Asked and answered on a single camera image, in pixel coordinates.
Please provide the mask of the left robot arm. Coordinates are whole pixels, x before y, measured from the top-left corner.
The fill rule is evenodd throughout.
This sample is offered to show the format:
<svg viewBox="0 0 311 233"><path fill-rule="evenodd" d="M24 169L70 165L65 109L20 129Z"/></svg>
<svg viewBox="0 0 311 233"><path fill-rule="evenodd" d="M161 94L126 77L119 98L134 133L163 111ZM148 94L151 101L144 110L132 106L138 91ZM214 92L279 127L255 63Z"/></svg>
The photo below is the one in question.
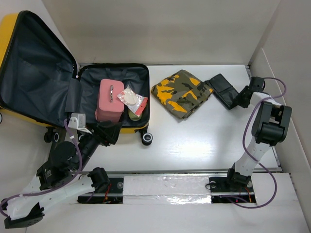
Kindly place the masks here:
<svg viewBox="0 0 311 233"><path fill-rule="evenodd" d="M47 210L67 199L91 192L107 194L111 181L102 167L86 175L82 171L98 146L114 145L122 124L111 121L90 125L90 132L77 139L64 120L69 141L60 143L48 160L37 170L21 194L5 198L0 213L5 216L6 229L30 227L41 221Z"/></svg>

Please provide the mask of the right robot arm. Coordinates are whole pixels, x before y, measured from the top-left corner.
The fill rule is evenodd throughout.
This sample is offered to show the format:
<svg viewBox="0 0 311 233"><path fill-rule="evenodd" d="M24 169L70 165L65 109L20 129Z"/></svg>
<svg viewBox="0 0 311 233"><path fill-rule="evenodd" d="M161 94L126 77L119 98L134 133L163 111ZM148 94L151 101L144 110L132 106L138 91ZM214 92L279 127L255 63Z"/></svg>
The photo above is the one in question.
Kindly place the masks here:
<svg viewBox="0 0 311 233"><path fill-rule="evenodd" d="M252 139L246 146L246 135L243 136L244 154L228 170L224 181L225 187L230 191L246 187L264 154L271 147L283 142L287 136L292 108L278 103L276 97L264 92L264 88L265 78L251 78L247 88L250 94L247 97L255 108L246 126L249 127L253 116L255 116L251 129Z"/></svg>

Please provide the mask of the light green mug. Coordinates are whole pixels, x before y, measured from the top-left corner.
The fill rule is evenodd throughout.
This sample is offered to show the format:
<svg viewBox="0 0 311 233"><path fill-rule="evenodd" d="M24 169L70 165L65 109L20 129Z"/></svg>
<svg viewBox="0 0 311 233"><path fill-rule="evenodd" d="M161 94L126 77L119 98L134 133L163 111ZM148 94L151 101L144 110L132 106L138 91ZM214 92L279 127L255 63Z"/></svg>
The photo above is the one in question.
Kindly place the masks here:
<svg viewBox="0 0 311 233"><path fill-rule="evenodd" d="M141 118L142 118L142 114L141 114L141 115L136 115L136 114L133 113L131 110L128 110L128 115L129 115L129 118L130 118L132 121L139 121L139 120L141 120Z"/></svg>

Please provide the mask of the clear packet with red print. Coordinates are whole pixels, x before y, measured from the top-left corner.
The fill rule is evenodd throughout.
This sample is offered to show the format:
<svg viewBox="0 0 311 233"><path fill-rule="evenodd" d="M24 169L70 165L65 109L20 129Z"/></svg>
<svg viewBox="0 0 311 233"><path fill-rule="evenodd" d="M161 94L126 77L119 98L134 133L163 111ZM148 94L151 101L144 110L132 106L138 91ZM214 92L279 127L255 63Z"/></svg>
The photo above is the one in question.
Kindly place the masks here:
<svg viewBox="0 0 311 233"><path fill-rule="evenodd" d="M137 116L142 115L148 101L147 97L136 94L130 86L127 86L121 91L117 97L133 114Z"/></svg>

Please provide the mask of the black pouch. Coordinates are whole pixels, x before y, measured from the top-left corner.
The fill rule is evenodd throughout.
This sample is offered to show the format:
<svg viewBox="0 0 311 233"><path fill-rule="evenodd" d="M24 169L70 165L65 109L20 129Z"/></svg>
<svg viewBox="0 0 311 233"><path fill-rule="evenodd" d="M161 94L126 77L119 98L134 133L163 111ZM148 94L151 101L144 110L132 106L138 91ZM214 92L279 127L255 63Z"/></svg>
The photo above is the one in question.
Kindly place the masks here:
<svg viewBox="0 0 311 233"><path fill-rule="evenodd" d="M216 99L218 99L227 110L231 110L237 106L235 98L239 93L222 74L217 74L205 81L205 83L213 90Z"/></svg>

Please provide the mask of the pink case with metal handle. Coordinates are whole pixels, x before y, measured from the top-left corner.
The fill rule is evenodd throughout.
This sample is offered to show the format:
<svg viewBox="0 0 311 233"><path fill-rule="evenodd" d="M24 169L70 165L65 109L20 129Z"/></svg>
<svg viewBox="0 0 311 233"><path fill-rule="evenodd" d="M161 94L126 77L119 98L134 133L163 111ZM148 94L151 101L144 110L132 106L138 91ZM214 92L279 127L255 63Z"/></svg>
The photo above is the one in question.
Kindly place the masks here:
<svg viewBox="0 0 311 233"><path fill-rule="evenodd" d="M98 122L119 122L124 111L124 104L118 98L118 94L123 90L124 84L121 81L112 79L101 80L97 109L95 111L95 117Z"/></svg>

